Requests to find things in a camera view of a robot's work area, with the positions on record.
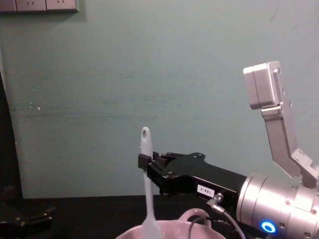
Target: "cable connector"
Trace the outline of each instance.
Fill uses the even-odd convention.
[[[219,214],[224,214],[225,209],[219,204],[223,201],[224,196],[221,193],[217,193],[214,195],[212,199],[210,199],[207,204],[212,208],[213,211],[219,213]]]

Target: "screw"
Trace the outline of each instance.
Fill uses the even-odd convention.
[[[311,237],[311,234],[308,233],[308,232],[305,232],[304,235],[305,235],[305,237],[307,237],[307,238],[310,238],[310,237]]]

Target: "blue indicator light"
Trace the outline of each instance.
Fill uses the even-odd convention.
[[[276,232],[275,226],[270,222],[263,222],[261,224],[261,228],[268,233],[275,233]]]

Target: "white spatula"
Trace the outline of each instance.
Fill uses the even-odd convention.
[[[141,134],[141,153],[153,158],[153,145],[150,129],[143,127]],[[152,181],[144,171],[147,216],[142,224],[144,239],[163,239],[163,233],[155,219],[153,206]]]

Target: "teal wall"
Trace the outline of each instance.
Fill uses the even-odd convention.
[[[242,74],[273,60],[301,148],[319,163],[318,1],[82,0],[80,8],[0,18],[26,198],[143,194],[145,125],[161,153],[200,151],[228,170],[287,179]]]

